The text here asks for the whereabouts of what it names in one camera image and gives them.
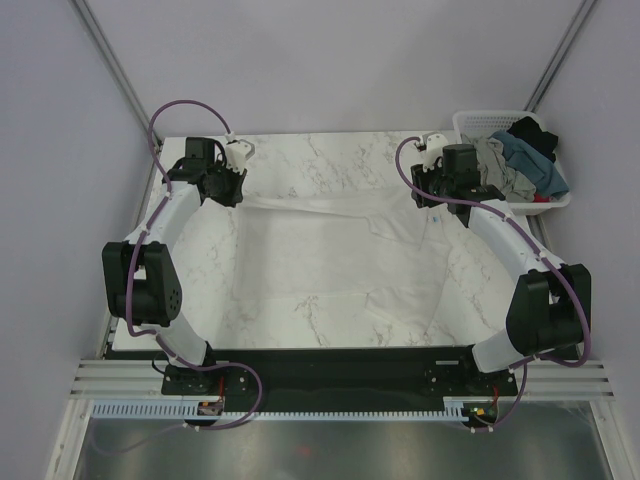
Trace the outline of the white t-shirt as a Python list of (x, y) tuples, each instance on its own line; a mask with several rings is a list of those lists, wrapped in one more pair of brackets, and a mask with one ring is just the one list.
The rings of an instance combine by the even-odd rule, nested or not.
[(452, 249), (445, 208), (416, 208), (407, 190), (269, 199), (239, 208), (232, 298), (239, 304), (361, 296), (388, 322), (429, 329)]

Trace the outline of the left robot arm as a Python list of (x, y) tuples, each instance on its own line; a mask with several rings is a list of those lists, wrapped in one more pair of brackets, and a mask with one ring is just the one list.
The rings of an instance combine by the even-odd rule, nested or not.
[(191, 217), (207, 200), (234, 208), (243, 201), (246, 163), (255, 147), (232, 134), (221, 143), (188, 137), (184, 156), (160, 168), (164, 190), (141, 223), (121, 242), (102, 250), (108, 308), (133, 338), (151, 337), (169, 360), (186, 368), (185, 382), (208, 393), (219, 369), (206, 360), (210, 349), (182, 313), (183, 290), (172, 250)]

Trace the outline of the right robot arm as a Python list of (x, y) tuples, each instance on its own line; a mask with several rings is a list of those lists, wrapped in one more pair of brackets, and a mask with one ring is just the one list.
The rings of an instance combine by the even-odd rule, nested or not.
[(471, 349), (458, 368), (467, 392), (483, 392), (494, 372), (535, 359), (571, 368), (591, 353), (591, 275), (545, 249), (516, 219), (506, 197), (484, 185), (477, 154), (469, 144), (450, 144), (439, 134), (411, 138), (422, 161), (404, 182), (420, 208), (447, 206), (500, 260), (515, 283), (505, 326)]

